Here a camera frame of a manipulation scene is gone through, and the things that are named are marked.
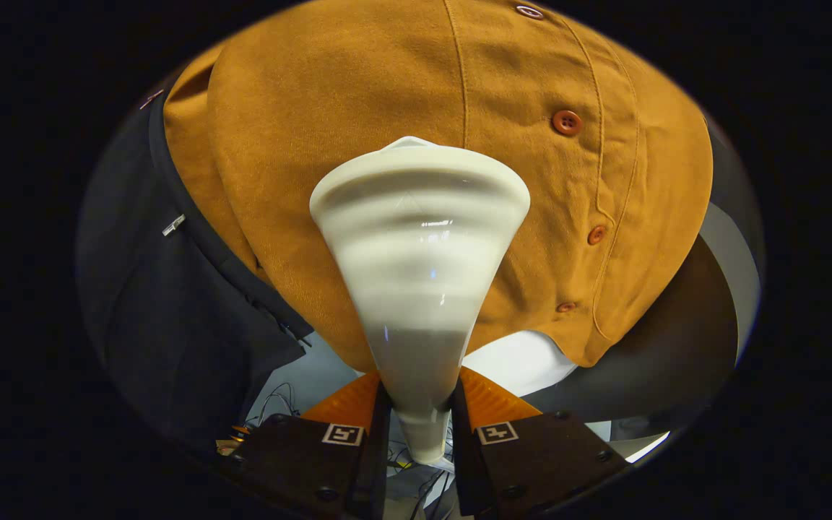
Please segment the black border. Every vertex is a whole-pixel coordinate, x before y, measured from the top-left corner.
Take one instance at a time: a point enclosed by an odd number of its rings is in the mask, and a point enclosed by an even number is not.
[[[0,6],[0,518],[276,517],[113,392],[82,330],[72,236],[101,148],[149,86],[280,7]],[[575,515],[832,517],[832,4],[561,10],[729,133],[760,198],[770,289],[713,411]]]

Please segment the clothing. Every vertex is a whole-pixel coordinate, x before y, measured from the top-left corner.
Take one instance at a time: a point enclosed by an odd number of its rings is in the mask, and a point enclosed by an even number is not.
[[[76,280],[90,339],[126,401],[159,434],[212,454],[268,375],[304,355],[287,330],[313,329],[191,201],[165,145],[164,99],[129,116],[105,149],[79,214]]]
[[[499,0],[299,4],[203,53],[165,101],[201,213],[361,372],[373,358],[309,199],[330,170],[402,136],[489,155],[532,197],[468,353],[538,330],[591,368],[696,242],[712,186],[701,110],[620,44],[535,9],[542,19]]]

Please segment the black jacket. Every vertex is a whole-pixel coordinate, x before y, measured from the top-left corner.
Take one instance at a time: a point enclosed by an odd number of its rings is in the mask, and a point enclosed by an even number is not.
[[[304,355],[295,338],[313,329],[234,256],[182,184],[163,125],[173,80],[103,153],[80,210],[75,276],[119,391],[162,435],[206,452],[274,369]]]

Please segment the orange shirt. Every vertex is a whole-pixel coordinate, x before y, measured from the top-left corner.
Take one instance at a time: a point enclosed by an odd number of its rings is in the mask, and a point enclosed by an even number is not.
[[[319,0],[198,56],[165,103],[175,167],[235,255],[361,372],[374,369],[309,212],[338,165],[413,135],[508,165],[529,214],[467,352],[523,329],[593,366],[689,253],[711,192],[700,109],[634,53],[494,0]],[[580,118],[562,132],[562,110]]]

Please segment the white funnel-shaped object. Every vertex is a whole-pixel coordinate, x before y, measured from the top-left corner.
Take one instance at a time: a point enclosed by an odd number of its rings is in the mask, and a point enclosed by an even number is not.
[[[345,162],[313,190],[311,216],[417,463],[445,453],[446,401],[528,210],[528,188],[502,162],[415,137]]]

